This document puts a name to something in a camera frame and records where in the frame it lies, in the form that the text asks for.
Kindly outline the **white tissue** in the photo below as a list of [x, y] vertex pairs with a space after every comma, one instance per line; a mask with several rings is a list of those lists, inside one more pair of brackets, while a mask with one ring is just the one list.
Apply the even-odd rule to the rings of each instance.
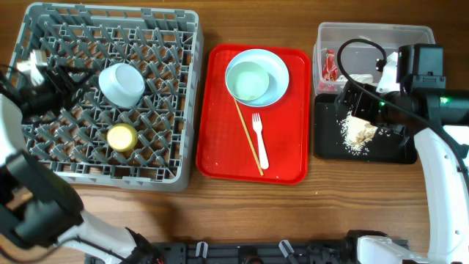
[[[371, 74], [350, 74], [350, 78], [352, 78], [354, 81], [362, 84], [373, 84], [374, 83], [374, 78], [373, 75]], [[344, 75], [340, 75], [337, 79], [337, 82], [341, 82], [346, 84], [348, 82], [348, 79]]]

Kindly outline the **wooden chopstick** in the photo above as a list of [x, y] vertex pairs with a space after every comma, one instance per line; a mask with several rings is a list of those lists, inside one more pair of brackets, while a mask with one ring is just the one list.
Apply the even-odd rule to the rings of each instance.
[[241, 109], [240, 109], [240, 107], [239, 107], [239, 104], [238, 104], [237, 100], [236, 100], [236, 99], [233, 99], [233, 101], [234, 101], [235, 107], [236, 107], [236, 109], [237, 109], [237, 113], [238, 113], [239, 119], [240, 119], [240, 121], [241, 121], [241, 124], [242, 124], [243, 130], [244, 130], [245, 136], [246, 136], [246, 138], [247, 138], [247, 140], [248, 140], [248, 144], [249, 144], [249, 147], [250, 147], [250, 149], [251, 149], [252, 155], [253, 155], [254, 160], [255, 160], [255, 162], [256, 162], [256, 167], [257, 167], [257, 169], [258, 169], [259, 174], [261, 175], [261, 177], [263, 177], [263, 176], [264, 176], [264, 172], [263, 172], [263, 169], [261, 168], [261, 165], [260, 165], [260, 162], [259, 162], [259, 159], [258, 159], [256, 150], [255, 150], [254, 144], [253, 144], [253, 142], [252, 142], [252, 140], [251, 140], [250, 133], [249, 133], [249, 131], [248, 131], [248, 127], [247, 127], [247, 125], [246, 125], [246, 123], [245, 123], [245, 120], [244, 120], [244, 117], [243, 117], [243, 113], [242, 113], [242, 111], [241, 111]]

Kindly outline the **yellow plastic cup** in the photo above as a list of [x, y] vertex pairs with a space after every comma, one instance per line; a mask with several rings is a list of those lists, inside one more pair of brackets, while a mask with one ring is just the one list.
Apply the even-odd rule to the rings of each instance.
[[138, 135], [134, 127], [120, 123], [112, 126], [108, 130], [106, 140], [113, 150], [125, 152], [132, 150], [136, 146]]

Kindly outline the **light green bowl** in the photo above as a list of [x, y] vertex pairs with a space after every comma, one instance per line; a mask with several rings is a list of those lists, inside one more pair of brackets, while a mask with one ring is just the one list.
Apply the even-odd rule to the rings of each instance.
[[238, 62], [227, 70], [225, 83], [236, 100], [253, 101], [266, 93], [270, 77], [266, 69], [255, 62]]

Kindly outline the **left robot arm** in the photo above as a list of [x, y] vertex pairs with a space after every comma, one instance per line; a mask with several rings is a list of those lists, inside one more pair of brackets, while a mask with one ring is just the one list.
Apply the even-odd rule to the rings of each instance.
[[93, 70], [69, 66], [42, 66], [39, 73], [43, 80], [37, 94], [24, 94], [1, 77], [2, 235], [22, 249], [41, 246], [53, 253], [67, 247], [104, 263], [164, 263], [142, 235], [86, 211], [75, 189], [27, 150], [23, 119], [70, 109], [94, 75]]

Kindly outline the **light blue bowl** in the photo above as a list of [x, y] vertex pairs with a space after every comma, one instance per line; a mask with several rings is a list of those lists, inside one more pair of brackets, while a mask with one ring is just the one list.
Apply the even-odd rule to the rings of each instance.
[[133, 66], [117, 63], [104, 69], [98, 84], [101, 92], [114, 105], [130, 108], [135, 106], [145, 90], [145, 81]]

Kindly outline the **red snack wrapper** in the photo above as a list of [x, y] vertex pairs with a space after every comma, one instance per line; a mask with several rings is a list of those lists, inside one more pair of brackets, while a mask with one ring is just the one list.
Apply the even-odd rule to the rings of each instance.
[[325, 52], [325, 61], [322, 68], [322, 77], [325, 81], [336, 81], [338, 78], [335, 55], [335, 52], [329, 49]]

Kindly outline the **rice food scraps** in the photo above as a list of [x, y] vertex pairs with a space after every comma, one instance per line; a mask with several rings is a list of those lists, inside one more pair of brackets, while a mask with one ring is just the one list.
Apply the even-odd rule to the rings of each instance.
[[388, 138], [391, 133], [384, 128], [378, 128], [370, 122], [352, 116], [348, 111], [343, 120], [338, 121], [340, 134], [346, 153], [358, 155], [370, 155], [371, 143], [377, 143], [377, 138]]

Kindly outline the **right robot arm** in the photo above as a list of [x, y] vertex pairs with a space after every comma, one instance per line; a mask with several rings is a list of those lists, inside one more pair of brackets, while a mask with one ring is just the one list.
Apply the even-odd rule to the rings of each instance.
[[468, 92], [446, 89], [443, 48], [435, 44], [399, 47], [399, 90], [379, 93], [343, 74], [347, 83], [336, 105], [381, 128], [408, 130], [421, 160], [429, 209], [426, 257], [383, 235], [361, 235], [357, 263], [468, 262]]

